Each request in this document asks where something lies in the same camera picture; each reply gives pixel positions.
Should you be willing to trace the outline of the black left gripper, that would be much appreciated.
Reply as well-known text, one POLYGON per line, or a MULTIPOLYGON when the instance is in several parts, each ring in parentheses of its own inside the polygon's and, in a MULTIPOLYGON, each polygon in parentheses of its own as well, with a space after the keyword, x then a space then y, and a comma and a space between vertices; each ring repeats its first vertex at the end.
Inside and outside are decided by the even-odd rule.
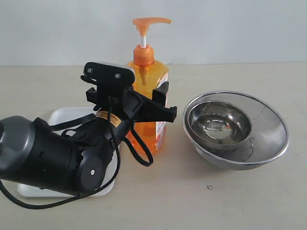
POLYGON ((132 86, 97 85, 86 91, 86 99, 94 104, 95 116, 114 122, 169 122, 177 117, 177 107, 166 108, 169 82, 153 90, 153 100, 136 92, 132 86))

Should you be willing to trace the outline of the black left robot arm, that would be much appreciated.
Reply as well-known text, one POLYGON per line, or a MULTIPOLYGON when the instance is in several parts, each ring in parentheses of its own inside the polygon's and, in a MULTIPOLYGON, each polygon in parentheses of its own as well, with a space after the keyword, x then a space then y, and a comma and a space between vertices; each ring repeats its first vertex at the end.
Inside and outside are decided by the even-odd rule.
POLYGON ((0 177, 81 197, 98 190, 119 144, 136 122, 173 122, 168 82, 152 98, 132 86, 98 84, 86 92, 94 111, 57 125, 14 115, 0 121, 0 177))

